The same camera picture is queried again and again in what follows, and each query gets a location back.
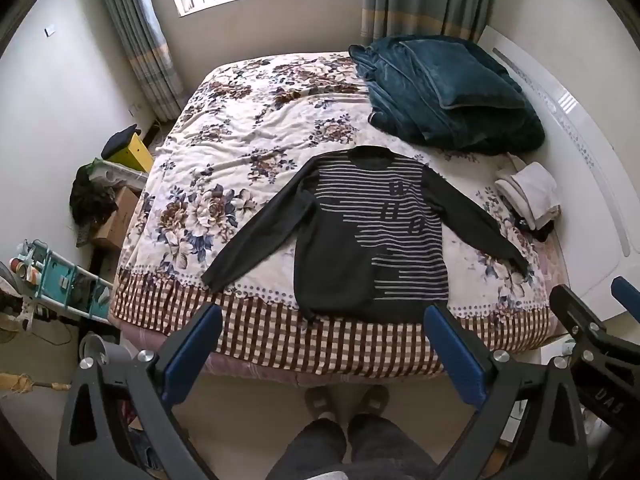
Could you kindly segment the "black striped sweater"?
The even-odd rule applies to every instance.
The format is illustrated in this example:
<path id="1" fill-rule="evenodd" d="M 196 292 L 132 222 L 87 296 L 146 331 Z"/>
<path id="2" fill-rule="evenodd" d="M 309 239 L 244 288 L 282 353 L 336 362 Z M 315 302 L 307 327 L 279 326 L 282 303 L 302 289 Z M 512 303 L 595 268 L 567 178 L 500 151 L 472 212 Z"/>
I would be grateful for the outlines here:
<path id="1" fill-rule="evenodd" d="M 437 172 L 360 145 L 308 160 L 224 245 L 203 282 L 221 292 L 292 238 L 294 297 L 308 321 L 419 323 L 448 301 L 445 228 L 527 273 L 498 222 Z"/>

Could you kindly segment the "folded white clothes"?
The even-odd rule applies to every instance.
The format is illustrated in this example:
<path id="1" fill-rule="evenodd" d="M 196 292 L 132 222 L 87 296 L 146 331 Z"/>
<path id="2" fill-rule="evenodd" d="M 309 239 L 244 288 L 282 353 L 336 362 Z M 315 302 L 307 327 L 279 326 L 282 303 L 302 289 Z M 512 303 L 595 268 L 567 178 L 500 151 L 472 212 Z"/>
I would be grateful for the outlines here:
<path id="1" fill-rule="evenodd" d="M 533 231 L 544 228 L 561 213 L 555 178 L 539 162 L 517 164 L 496 172 L 495 186 Z"/>

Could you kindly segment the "white headboard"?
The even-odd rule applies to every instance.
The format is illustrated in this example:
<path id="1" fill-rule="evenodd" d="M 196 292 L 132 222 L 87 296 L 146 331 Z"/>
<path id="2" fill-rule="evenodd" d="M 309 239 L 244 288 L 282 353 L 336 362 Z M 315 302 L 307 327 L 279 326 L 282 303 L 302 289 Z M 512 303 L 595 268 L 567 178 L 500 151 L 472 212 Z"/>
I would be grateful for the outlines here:
<path id="1" fill-rule="evenodd" d="M 558 184 L 555 235 L 570 288 L 601 320 L 622 314 L 612 281 L 639 285 L 639 197 L 622 162 L 582 104 L 525 50 L 491 27 L 480 46 L 508 69 L 544 126 L 544 145 L 524 159 Z"/>

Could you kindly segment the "person legs with slippers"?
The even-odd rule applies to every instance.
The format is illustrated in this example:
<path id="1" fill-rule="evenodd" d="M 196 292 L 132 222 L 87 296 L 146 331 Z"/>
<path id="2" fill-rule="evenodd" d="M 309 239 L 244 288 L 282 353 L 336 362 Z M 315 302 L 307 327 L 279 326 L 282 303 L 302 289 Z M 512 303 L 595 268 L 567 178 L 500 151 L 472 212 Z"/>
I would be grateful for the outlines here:
<path id="1" fill-rule="evenodd" d="M 367 389 L 342 427 L 328 387 L 310 388 L 305 401 L 312 421 L 291 441 L 269 479 L 429 479 L 436 462 L 383 416 L 390 392 Z"/>

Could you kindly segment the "teal storage rack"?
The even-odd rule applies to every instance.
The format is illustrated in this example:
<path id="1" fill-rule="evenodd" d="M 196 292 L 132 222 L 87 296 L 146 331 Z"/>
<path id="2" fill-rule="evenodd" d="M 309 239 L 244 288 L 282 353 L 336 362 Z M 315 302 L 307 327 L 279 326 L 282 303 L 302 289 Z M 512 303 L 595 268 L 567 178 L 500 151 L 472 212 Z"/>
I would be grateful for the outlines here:
<path id="1" fill-rule="evenodd" d="M 108 324 L 113 284 L 54 252 L 41 240 L 24 240 L 9 268 L 38 306 L 68 318 Z"/>

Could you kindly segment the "cardboard box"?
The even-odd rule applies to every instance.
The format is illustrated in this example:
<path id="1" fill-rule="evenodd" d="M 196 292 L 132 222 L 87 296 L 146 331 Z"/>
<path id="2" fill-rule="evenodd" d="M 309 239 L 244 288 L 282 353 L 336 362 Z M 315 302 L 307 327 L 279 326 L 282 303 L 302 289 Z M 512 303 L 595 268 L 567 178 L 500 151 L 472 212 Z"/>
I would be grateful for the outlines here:
<path id="1" fill-rule="evenodd" d="M 129 222 L 134 214 L 139 197 L 130 188 L 123 186 L 115 197 L 117 209 L 111 214 L 107 222 L 100 226 L 93 235 L 91 243 L 111 250 L 121 250 L 129 228 Z"/>

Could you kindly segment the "white appliance on floor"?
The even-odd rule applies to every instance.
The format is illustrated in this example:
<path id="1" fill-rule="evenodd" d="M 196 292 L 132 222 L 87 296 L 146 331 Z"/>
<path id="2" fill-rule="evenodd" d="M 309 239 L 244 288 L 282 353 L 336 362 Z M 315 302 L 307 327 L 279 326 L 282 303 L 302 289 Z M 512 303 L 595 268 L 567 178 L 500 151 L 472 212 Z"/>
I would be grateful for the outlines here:
<path id="1" fill-rule="evenodd" d="M 102 185 L 104 188 L 126 186 L 130 190 L 140 192 L 148 180 L 148 175 L 145 172 L 100 158 L 93 159 L 93 162 L 88 165 L 87 172 L 91 182 Z"/>

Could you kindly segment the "teal plush blanket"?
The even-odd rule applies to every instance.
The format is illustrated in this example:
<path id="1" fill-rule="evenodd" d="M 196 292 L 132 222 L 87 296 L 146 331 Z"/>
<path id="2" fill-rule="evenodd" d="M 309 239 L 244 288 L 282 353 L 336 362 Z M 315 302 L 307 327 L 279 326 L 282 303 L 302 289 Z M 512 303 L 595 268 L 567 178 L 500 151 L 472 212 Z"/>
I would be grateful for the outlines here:
<path id="1" fill-rule="evenodd" d="M 446 151 L 514 155 L 546 140 L 532 104 L 477 44 L 448 36 L 393 36 L 348 54 L 366 83 L 371 126 Z"/>

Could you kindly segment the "yellow box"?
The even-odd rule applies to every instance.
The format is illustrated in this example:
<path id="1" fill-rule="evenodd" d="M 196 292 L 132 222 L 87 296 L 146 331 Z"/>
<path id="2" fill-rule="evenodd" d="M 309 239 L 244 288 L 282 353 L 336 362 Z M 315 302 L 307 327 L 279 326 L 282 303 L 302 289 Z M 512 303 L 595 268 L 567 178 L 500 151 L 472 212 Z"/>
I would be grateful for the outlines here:
<path id="1" fill-rule="evenodd" d="M 146 174 L 151 171 L 154 162 L 153 156 L 137 133 L 132 135 L 129 143 L 124 148 L 118 150 L 107 160 Z"/>

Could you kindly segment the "left grey curtain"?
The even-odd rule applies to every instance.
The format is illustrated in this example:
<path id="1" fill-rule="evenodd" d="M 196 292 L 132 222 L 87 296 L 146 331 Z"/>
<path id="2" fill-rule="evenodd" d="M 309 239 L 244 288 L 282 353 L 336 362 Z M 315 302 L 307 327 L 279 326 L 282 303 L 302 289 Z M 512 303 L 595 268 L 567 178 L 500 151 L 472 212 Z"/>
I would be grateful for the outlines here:
<path id="1" fill-rule="evenodd" d="M 161 122 L 179 117 L 186 94 L 152 0 L 104 0 L 145 99 Z"/>

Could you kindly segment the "wall switch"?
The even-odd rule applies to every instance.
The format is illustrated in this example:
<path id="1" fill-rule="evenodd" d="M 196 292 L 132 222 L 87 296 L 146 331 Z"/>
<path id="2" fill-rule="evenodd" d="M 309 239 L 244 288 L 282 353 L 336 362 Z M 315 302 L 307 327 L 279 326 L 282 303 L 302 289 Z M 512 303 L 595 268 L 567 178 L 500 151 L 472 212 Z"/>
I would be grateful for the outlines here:
<path id="1" fill-rule="evenodd" d="M 52 37 L 56 32 L 55 26 L 53 24 L 47 26 L 44 29 L 44 33 L 46 34 L 47 37 Z"/>

